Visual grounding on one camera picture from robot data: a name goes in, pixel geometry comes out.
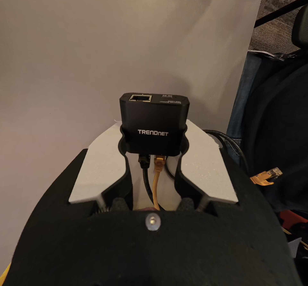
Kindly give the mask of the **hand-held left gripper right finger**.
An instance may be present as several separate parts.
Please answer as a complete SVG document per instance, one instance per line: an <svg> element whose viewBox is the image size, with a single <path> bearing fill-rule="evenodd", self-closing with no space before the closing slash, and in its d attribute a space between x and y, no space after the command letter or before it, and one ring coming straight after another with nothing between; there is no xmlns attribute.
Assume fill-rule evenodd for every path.
<svg viewBox="0 0 308 286"><path fill-rule="evenodd" d="M186 121L174 186L182 199L192 200L196 211L204 211L210 202L238 203L218 144L190 120Z"/></svg>

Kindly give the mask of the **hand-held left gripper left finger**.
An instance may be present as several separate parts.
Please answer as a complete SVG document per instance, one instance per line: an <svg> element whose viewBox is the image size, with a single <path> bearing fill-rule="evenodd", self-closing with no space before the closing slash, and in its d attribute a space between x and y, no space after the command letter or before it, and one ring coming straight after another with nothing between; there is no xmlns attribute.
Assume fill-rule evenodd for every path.
<svg viewBox="0 0 308 286"><path fill-rule="evenodd" d="M115 198L125 199L133 208L133 183L126 142L118 121L89 146L69 197L70 204L95 201L109 210Z"/></svg>

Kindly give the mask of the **black ethernet splitter box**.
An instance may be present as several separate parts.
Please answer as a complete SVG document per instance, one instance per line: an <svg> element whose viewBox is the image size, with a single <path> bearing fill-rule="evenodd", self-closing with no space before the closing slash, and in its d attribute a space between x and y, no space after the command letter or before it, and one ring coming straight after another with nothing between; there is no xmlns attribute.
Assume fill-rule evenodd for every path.
<svg viewBox="0 0 308 286"><path fill-rule="evenodd" d="M180 154L190 106L186 96L125 93L119 103L127 152L161 156Z"/></svg>

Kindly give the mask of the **person's blue jeans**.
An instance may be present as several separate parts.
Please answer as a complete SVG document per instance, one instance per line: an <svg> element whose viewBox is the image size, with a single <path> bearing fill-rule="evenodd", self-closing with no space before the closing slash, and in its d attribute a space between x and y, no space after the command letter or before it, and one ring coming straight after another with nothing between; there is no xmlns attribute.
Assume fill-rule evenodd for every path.
<svg viewBox="0 0 308 286"><path fill-rule="evenodd" d="M260 55L257 55L254 51L248 51L226 132L227 136L232 139L239 148L241 148L243 136L242 123L245 106L261 62L262 59Z"/></svg>

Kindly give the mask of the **black office chair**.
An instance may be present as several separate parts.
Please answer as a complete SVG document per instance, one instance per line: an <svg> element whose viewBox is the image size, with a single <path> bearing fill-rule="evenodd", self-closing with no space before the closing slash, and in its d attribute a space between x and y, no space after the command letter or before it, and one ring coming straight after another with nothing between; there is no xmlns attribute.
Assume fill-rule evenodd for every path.
<svg viewBox="0 0 308 286"><path fill-rule="evenodd" d="M300 49L308 48L308 5L303 6L295 17L291 42Z"/></svg>
<svg viewBox="0 0 308 286"><path fill-rule="evenodd" d="M261 61L245 105L242 145L249 174L279 168L261 188L275 211L308 209L307 51L278 62Z"/></svg>

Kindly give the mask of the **black metal bar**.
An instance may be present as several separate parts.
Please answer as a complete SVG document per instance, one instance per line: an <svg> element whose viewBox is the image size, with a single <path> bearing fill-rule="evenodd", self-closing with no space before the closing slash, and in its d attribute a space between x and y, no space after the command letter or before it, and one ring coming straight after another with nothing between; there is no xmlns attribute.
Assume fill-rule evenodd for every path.
<svg viewBox="0 0 308 286"><path fill-rule="evenodd" d="M302 6L305 6L308 3L308 0L295 0L285 6L283 6L282 8L271 12L265 16L263 16L262 18L259 18L256 20L255 24L254 24L254 28L257 28L267 22L270 22L276 18L279 18L291 11L294 11Z"/></svg>

